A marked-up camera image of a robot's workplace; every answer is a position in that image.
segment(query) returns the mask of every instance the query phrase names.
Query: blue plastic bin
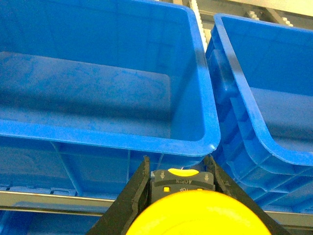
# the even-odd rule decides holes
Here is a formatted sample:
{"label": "blue plastic bin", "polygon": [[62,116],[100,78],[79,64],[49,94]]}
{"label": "blue plastic bin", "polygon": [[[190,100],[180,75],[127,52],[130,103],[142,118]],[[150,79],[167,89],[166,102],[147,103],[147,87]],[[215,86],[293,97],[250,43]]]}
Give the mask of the blue plastic bin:
{"label": "blue plastic bin", "polygon": [[0,1],[0,190],[115,198],[220,141],[196,18],[146,0]]}
{"label": "blue plastic bin", "polygon": [[85,235],[98,216],[0,211],[0,235]]}
{"label": "blue plastic bin", "polygon": [[218,14],[215,160],[263,209],[313,213],[313,32]]}

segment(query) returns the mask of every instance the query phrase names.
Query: yellow handle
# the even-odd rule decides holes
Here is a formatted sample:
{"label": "yellow handle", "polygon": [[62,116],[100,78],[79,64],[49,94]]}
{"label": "yellow handle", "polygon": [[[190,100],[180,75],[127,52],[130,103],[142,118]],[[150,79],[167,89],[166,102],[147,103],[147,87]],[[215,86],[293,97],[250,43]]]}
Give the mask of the yellow handle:
{"label": "yellow handle", "polygon": [[180,169],[171,168],[171,169],[168,169],[168,171],[174,175],[182,176],[182,177],[193,176],[199,173],[197,170],[193,170],[193,169],[180,170]]}
{"label": "yellow handle", "polygon": [[150,205],[127,235],[270,235],[266,226],[239,201],[214,191],[190,190]]}

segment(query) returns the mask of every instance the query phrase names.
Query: arrow symbol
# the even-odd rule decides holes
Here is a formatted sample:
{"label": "arrow symbol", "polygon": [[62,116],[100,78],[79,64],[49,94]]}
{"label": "arrow symbol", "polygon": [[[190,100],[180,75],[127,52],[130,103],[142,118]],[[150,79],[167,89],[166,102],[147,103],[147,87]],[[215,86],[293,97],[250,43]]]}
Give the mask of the arrow symbol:
{"label": "arrow symbol", "polygon": [[209,174],[205,174],[204,180],[207,182],[209,180]]}

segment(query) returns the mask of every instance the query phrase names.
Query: clamp jaw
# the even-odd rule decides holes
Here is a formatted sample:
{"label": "clamp jaw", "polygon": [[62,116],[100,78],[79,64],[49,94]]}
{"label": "clamp jaw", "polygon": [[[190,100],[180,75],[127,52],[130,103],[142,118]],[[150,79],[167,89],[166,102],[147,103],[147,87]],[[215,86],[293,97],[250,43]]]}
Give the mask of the clamp jaw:
{"label": "clamp jaw", "polygon": [[272,235],[289,235],[215,163],[212,157],[206,157],[202,165],[205,172],[190,171],[189,175],[183,175],[186,170],[157,170],[152,172],[150,177],[150,160],[144,157],[144,161],[116,201],[87,235],[124,235],[136,217],[151,203],[168,194],[190,189],[215,190],[233,197],[253,211]]}

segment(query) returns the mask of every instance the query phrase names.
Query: plastic surface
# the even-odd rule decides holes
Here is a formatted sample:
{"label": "plastic surface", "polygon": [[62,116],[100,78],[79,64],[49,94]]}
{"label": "plastic surface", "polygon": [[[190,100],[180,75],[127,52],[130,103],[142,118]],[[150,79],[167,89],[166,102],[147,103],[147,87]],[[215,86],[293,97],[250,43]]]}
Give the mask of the plastic surface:
{"label": "plastic surface", "polygon": [[234,198],[214,191],[190,190],[154,202],[127,232],[127,235],[147,234],[270,235],[270,232],[256,214]]}
{"label": "plastic surface", "polygon": [[0,235],[85,235],[98,216],[0,211]]}
{"label": "plastic surface", "polygon": [[144,155],[181,168],[220,130],[193,12],[0,1],[0,190],[115,198]]}
{"label": "plastic surface", "polygon": [[265,210],[313,212],[312,55],[312,31],[215,16],[213,156]]}

